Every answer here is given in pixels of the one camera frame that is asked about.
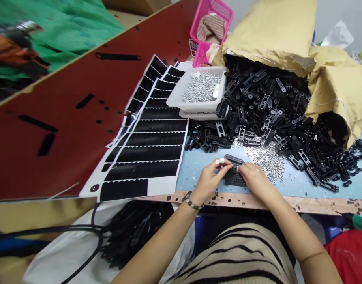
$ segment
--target person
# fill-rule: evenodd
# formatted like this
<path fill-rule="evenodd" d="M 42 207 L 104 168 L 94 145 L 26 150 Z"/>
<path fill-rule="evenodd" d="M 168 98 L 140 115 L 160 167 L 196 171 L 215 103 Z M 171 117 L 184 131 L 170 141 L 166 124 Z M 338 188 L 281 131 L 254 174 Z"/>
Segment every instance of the person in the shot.
<path fill-rule="evenodd" d="M 112 284 L 158 283 L 193 224 L 198 208 L 232 167 L 233 164 L 223 158 L 206 166 L 189 197 L 190 202 L 181 203 Z M 270 183 L 263 170 L 244 163 L 238 171 L 253 194 L 270 210 L 288 246 L 283 246 L 273 232 L 261 225 L 238 224 L 221 232 L 206 250 L 167 283 L 297 283 L 285 247 L 289 247 L 299 261 L 305 283 L 342 283 L 316 235 Z"/>

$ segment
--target red panel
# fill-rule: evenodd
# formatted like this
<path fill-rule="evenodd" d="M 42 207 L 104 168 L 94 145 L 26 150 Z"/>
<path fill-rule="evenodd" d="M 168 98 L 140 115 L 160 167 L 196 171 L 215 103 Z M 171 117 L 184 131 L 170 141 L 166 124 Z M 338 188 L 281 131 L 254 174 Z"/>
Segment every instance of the red panel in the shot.
<path fill-rule="evenodd" d="M 189 30 L 197 5 L 196 0 L 182 0 L 170 6 L 48 77 L 33 92 L 2 105 L 0 200 L 46 198 L 79 182 L 64 194 L 77 195 L 116 136 L 123 117 L 118 112 L 124 111 L 152 55 L 169 64 L 190 55 Z M 142 60 L 99 60 L 95 52 L 133 54 Z M 95 97 L 76 109 L 89 93 Z M 38 151 L 51 132 L 18 115 L 58 128 L 47 156 L 39 157 Z"/>

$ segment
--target white plastic bag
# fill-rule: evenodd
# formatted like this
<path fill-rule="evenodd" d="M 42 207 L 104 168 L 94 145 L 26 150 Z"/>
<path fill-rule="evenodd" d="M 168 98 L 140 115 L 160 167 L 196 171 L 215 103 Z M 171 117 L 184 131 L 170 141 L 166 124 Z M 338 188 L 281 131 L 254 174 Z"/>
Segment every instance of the white plastic bag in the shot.
<path fill-rule="evenodd" d="M 95 214 L 95 225 L 107 225 L 129 200 L 102 203 Z M 74 224 L 90 224 L 92 210 Z M 159 283 L 164 283 L 191 258 L 194 250 L 195 223 L 186 234 L 180 248 Z M 52 241 L 33 259 L 23 282 L 29 284 L 59 284 L 75 272 L 94 252 L 98 237 L 89 232 L 66 232 Z M 101 259 L 100 253 L 70 283 L 109 284 L 118 274 L 117 268 Z"/>
<path fill-rule="evenodd" d="M 348 30 L 345 23 L 340 20 L 324 38 L 321 46 L 334 46 L 339 48 L 346 48 L 354 41 L 353 35 Z"/>

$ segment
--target green cloth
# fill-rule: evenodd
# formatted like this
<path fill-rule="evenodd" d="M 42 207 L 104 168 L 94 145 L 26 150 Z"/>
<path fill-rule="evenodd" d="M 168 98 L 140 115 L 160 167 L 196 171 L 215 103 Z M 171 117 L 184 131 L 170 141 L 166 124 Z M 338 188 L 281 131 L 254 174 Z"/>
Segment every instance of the green cloth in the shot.
<path fill-rule="evenodd" d="M 31 20 L 44 30 L 33 33 L 32 47 L 53 72 L 86 51 L 122 33 L 124 27 L 101 0 L 0 0 L 0 24 Z M 0 78 L 27 78 L 0 67 Z"/>

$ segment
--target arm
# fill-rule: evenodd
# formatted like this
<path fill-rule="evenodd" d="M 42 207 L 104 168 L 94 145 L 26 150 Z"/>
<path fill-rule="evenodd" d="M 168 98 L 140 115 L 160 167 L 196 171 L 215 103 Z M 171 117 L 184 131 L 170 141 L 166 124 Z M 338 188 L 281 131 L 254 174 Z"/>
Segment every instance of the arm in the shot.
<path fill-rule="evenodd" d="M 305 283 L 342 283 L 340 275 L 314 232 L 287 203 L 258 166 L 245 163 L 238 169 L 247 186 L 276 219 L 295 258 Z"/>
<path fill-rule="evenodd" d="M 231 167 L 231 162 L 225 160 L 223 163 L 220 163 L 219 159 L 214 160 L 205 167 L 202 170 L 195 190 L 190 196 L 190 200 L 197 205 L 203 204 L 215 191 L 218 183 Z M 192 209 L 183 202 L 166 223 L 126 264 L 112 281 L 112 284 L 158 283 L 197 214 L 197 210 Z"/>

